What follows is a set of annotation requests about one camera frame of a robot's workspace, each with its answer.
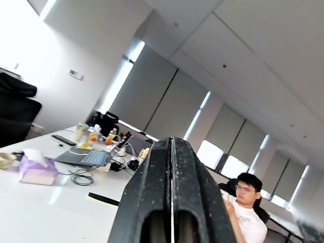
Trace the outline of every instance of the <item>tissue box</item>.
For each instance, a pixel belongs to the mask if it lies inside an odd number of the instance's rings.
[[[45,157],[47,167],[29,160],[26,155],[21,159],[19,181],[39,185],[52,185],[58,172],[52,158]]]

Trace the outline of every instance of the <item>window blind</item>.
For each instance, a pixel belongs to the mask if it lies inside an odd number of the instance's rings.
[[[48,0],[27,0],[35,12],[40,15]]]
[[[260,149],[265,135],[264,132],[252,123],[246,121],[233,144],[230,155],[233,155],[250,167]]]
[[[207,134],[206,140],[228,153],[243,122],[242,116],[227,105],[223,105]]]
[[[304,164],[292,160],[289,161],[274,194],[286,201],[290,201],[305,168]]]
[[[262,178],[263,189],[272,194],[280,175],[282,174],[288,158],[276,152]]]
[[[183,138],[206,93],[200,84],[178,71],[145,132],[158,139]]]
[[[176,69],[150,47],[145,46],[109,111],[126,123],[143,130]]]

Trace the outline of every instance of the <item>smartphone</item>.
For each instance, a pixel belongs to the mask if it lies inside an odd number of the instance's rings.
[[[70,141],[70,140],[67,140],[66,138],[63,138],[62,136],[59,136],[59,135],[52,135],[53,138],[63,142],[63,143],[66,143],[67,145],[70,145],[70,146],[75,146],[76,143]]]
[[[226,192],[224,190],[221,190],[221,194],[222,194],[223,199],[229,201],[229,194],[228,194],[228,192]]]

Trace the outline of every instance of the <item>man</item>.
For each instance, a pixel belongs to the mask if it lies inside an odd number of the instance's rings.
[[[262,182],[249,173],[237,178],[236,197],[224,200],[237,243],[263,243],[267,227],[254,212],[253,204],[261,198]]]

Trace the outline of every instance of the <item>hand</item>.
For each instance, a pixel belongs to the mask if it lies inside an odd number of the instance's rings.
[[[224,204],[225,204],[228,216],[236,216],[235,208],[234,208],[233,204],[227,200],[224,200]]]

